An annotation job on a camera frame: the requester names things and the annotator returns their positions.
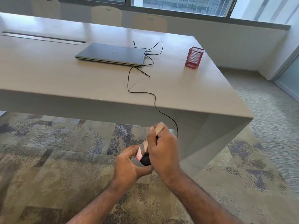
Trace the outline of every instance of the tabletop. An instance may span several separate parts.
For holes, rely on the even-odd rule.
[[[86,42],[0,36],[0,89],[153,106],[151,95],[127,91],[129,66],[77,60],[75,55],[92,42],[133,47],[135,41],[137,47],[151,48],[163,41],[163,52],[151,56],[154,65],[141,68],[150,78],[132,70],[131,91],[154,93],[158,107],[253,117],[206,52],[197,70],[185,67],[189,48],[201,47],[192,36],[8,13],[0,13],[0,30]],[[161,44],[152,53],[160,51]],[[146,57],[144,64],[149,63]]]

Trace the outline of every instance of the chair backrest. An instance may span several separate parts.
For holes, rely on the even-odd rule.
[[[35,16],[60,19],[60,3],[58,0],[31,0]]]
[[[94,6],[92,7],[92,23],[121,26],[121,11],[110,6]]]
[[[131,27],[148,31],[167,32],[167,20],[155,15],[136,13]]]

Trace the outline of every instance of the forearm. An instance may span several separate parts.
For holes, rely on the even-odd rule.
[[[181,201],[194,223],[242,223],[183,171],[178,171],[166,186]]]
[[[101,224],[125,191],[110,182],[104,191],[67,224]]]

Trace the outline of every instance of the conference table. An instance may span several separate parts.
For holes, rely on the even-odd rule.
[[[0,30],[0,110],[146,127],[164,122],[176,135],[154,96],[127,91],[129,66],[75,58],[92,42],[151,48],[163,41],[154,64],[141,67],[150,77],[132,69],[129,89],[154,93],[157,108],[176,121],[189,176],[253,119],[206,52],[196,70],[185,67],[189,48],[201,48],[192,36],[8,13],[0,13]],[[152,53],[160,51],[161,44]]]

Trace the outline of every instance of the cable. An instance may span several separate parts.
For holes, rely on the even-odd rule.
[[[161,50],[161,52],[160,52],[159,54],[161,54],[162,51],[163,51],[163,42],[162,42],[162,41],[159,41],[159,42],[156,44],[156,45],[158,45],[160,42],[162,43],[162,50]],[[149,54],[149,53],[147,53],[148,50],[151,50],[151,49],[155,48],[156,45],[155,45],[153,48],[151,48],[151,49],[147,49],[147,48],[138,48],[138,47],[135,46],[135,41],[133,41],[133,43],[134,43],[134,48],[137,48],[137,49],[146,49],[146,51],[144,52],[144,55],[146,55],[146,56],[147,56],[148,58],[150,58],[151,60],[152,60],[152,58],[149,57],[149,55],[159,55],[159,54]],[[153,64],[154,64],[154,61],[152,60],[152,64],[146,64],[146,65],[142,65],[142,66],[148,66],[148,65],[153,65]],[[150,92],[131,92],[131,91],[129,90],[129,78],[130,78],[131,70],[132,70],[133,68],[136,68],[138,71],[140,71],[140,72],[143,73],[144,75],[150,77],[147,73],[145,73],[144,71],[140,70],[139,68],[137,68],[137,67],[131,67],[130,70],[129,70],[129,74],[128,74],[128,83],[127,83],[127,89],[128,89],[128,92],[129,92],[129,93],[147,93],[147,94],[151,94],[151,95],[153,95],[153,96],[155,97],[155,101],[154,101],[155,109],[156,109],[158,112],[160,112],[161,114],[163,114],[163,115],[167,116],[168,118],[170,118],[170,119],[175,123],[175,125],[176,125],[176,131],[177,131],[177,135],[176,135],[176,137],[178,137],[178,125],[177,125],[176,121],[175,121],[173,118],[171,118],[170,116],[168,116],[168,115],[164,114],[163,112],[161,112],[161,111],[157,108],[157,106],[156,106],[156,99],[157,99],[157,97],[156,97],[155,94],[150,93]]]

